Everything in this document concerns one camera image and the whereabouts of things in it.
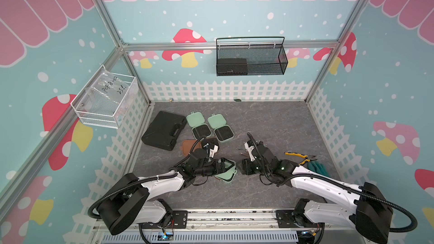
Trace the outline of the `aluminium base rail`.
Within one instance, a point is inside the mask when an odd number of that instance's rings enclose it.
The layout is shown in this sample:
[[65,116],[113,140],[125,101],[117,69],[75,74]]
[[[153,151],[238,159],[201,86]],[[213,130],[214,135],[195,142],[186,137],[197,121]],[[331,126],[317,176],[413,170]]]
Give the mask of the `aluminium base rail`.
[[315,228],[319,223],[356,229],[356,216],[336,204],[309,201],[295,209],[166,210],[163,205],[142,207],[138,217],[131,214],[120,222],[106,223],[112,235],[132,227],[146,229],[199,228]]

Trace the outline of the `brown clipper case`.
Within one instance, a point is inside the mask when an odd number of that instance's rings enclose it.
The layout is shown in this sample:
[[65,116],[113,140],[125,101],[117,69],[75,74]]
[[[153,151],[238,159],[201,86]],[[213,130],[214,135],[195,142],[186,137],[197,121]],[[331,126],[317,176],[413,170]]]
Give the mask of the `brown clipper case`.
[[210,157],[214,157],[214,155],[221,149],[219,141],[216,137],[209,137],[201,140],[198,144],[193,147],[195,140],[185,140],[182,143],[181,150],[185,157],[190,154],[191,149],[195,151],[196,149],[205,149],[210,150]]

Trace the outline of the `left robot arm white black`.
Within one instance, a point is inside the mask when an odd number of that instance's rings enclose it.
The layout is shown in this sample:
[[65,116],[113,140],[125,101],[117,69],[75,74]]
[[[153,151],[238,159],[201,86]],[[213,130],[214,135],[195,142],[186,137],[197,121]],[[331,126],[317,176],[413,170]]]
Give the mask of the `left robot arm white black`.
[[105,195],[96,200],[87,215],[101,219],[115,236],[137,224],[153,224],[165,230],[174,224],[174,211],[160,195],[197,186],[196,177],[233,176],[236,165],[226,158],[214,159],[197,149],[169,171],[152,177],[125,174]]

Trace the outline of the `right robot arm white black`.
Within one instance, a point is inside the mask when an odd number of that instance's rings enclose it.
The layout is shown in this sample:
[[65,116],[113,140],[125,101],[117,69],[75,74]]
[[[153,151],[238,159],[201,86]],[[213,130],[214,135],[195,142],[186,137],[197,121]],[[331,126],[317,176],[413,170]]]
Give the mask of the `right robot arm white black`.
[[299,200],[294,215],[302,221],[348,225],[376,244],[386,244],[390,233],[407,233],[418,226],[410,211],[386,200],[374,184],[359,186],[320,175],[291,160],[278,159],[255,140],[246,142],[244,148],[248,157],[237,164],[243,175],[258,174],[272,185],[302,189],[329,200]]

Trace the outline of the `black plastic tool case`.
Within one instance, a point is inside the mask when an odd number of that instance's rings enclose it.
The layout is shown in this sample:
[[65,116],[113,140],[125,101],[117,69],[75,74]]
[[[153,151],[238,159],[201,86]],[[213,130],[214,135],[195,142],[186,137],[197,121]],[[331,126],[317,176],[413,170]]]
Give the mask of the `black plastic tool case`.
[[172,151],[186,123],[185,116],[160,111],[142,135],[141,141],[145,145]]

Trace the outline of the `green clipper case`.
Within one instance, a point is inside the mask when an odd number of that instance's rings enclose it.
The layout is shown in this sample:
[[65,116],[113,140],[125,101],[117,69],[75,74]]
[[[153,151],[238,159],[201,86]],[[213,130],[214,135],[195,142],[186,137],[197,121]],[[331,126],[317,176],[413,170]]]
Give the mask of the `green clipper case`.
[[212,135],[211,129],[205,121],[204,116],[201,112],[190,113],[186,117],[188,125],[192,129],[193,136],[195,139],[199,139],[203,136],[210,137]]
[[208,123],[219,142],[227,142],[234,138],[234,132],[222,114],[212,114],[208,117]]
[[222,173],[215,175],[214,177],[220,181],[230,183],[233,181],[237,174],[236,162],[229,159],[222,158],[219,163]]

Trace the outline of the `green work glove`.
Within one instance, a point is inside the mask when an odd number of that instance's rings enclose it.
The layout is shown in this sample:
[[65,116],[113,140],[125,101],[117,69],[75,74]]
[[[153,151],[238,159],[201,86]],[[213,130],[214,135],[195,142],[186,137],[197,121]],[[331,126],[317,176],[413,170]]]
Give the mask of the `green work glove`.
[[320,174],[322,176],[330,177],[330,174],[326,170],[325,166],[321,162],[319,162],[317,160],[308,162],[307,168],[310,171],[313,171],[313,172],[315,172],[317,174]]

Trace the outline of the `yellow handled pliers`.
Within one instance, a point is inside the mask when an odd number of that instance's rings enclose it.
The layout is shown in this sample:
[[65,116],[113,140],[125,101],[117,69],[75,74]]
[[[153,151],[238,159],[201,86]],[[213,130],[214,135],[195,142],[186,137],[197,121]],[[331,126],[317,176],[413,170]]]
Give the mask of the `yellow handled pliers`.
[[300,166],[303,166],[306,163],[310,163],[313,161],[316,161],[316,156],[309,156],[309,155],[304,155],[304,154],[300,154],[297,152],[285,152],[285,155],[290,156],[290,157],[298,157],[298,158],[302,158],[303,161],[301,163],[299,163]]

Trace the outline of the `black box in basket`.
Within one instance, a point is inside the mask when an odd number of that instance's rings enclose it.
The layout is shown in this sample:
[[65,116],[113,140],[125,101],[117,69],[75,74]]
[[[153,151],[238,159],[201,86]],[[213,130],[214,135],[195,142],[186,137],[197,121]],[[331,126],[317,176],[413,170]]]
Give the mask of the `black box in basket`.
[[217,60],[217,76],[244,76],[248,74],[245,58],[222,58]]

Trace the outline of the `clear acrylic wall bin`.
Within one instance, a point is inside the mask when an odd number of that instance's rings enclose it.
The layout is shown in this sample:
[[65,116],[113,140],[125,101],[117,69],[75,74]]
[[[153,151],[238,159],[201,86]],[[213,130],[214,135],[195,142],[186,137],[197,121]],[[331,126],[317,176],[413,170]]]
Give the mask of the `clear acrylic wall bin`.
[[110,72],[102,65],[71,107],[84,125],[118,129],[138,92],[134,76]]

